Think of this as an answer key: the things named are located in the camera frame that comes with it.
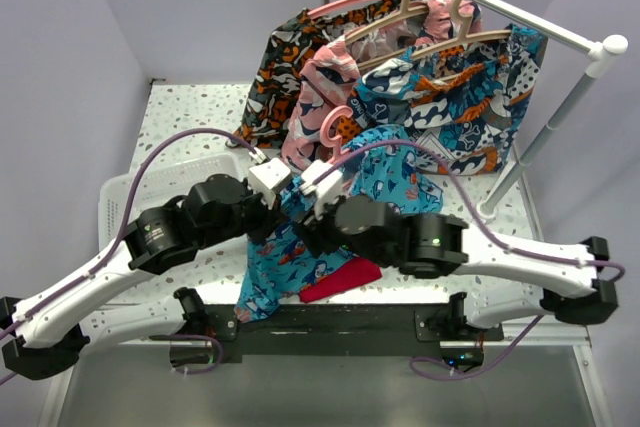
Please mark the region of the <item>blue shark print shorts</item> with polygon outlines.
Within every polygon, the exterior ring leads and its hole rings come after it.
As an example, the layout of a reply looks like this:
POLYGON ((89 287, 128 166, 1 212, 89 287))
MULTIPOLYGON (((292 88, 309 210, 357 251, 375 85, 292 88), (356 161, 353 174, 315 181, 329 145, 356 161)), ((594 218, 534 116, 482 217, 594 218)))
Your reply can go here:
MULTIPOLYGON (((345 163, 341 170, 347 181, 347 194, 364 194, 387 203, 398 213, 438 213, 442 190, 417 170, 417 156, 413 147, 384 146, 345 163)), ((307 282, 333 273, 358 257, 351 251, 318 258, 309 253, 290 221, 292 216, 311 209, 310 201, 298 190, 300 184, 300 178, 294 177, 282 192, 287 220, 264 244, 248 244, 247 268, 234 308, 243 323, 271 316, 283 299, 300 300, 298 294, 307 282)))

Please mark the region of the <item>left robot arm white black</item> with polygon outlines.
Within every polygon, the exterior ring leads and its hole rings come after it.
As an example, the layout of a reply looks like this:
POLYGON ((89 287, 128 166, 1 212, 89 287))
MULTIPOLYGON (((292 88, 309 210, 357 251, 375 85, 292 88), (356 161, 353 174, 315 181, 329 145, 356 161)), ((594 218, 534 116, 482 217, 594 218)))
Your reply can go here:
POLYGON ((215 174, 186 195, 147 209, 76 272, 29 299, 5 297, 1 326, 19 325, 2 347, 5 367, 30 380, 53 377, 102 348, 137 338, 196 339, 211 332, 209 314, 194 288, 129 307, 106 308, 126 290, 228 240, 265 239, 281 220, 280 181, 238 180, 215 174))

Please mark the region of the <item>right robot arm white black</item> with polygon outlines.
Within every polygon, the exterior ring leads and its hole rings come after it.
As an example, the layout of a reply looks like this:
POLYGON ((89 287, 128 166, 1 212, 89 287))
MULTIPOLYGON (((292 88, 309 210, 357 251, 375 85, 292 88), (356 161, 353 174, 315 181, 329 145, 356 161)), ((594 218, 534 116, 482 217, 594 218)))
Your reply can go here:
POLYGON ((569 325, 600 325, 619 307, 616 281, 600 275, 611 265, 602 238, 561 245, 510 237, 452 215, 403 214, 364 195, 305 209, 291 220, 315 256, 344 248, 416 279, 507 281, 502 289, 455 293, 424 319, 444 338, 466 340, 506 321, 546 315, 569 325))

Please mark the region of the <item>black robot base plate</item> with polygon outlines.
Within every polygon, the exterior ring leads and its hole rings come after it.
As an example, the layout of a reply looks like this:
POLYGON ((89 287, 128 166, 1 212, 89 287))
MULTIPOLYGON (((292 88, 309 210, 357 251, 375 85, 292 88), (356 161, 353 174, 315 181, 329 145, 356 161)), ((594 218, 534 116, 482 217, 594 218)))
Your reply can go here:
POLYGON ((241 323, 231 307, 207 305, 206 326, 187 325, 154 341, 188 342, 171 360, 176 366, 204 362, 213 337, 225 362, 251 355, 405 356, 437 355, 445 342, 504 339, 500 327, 485 332, 462 323, 461 303, 453 304, 305 304, 285 305, 261 321, 241 323))

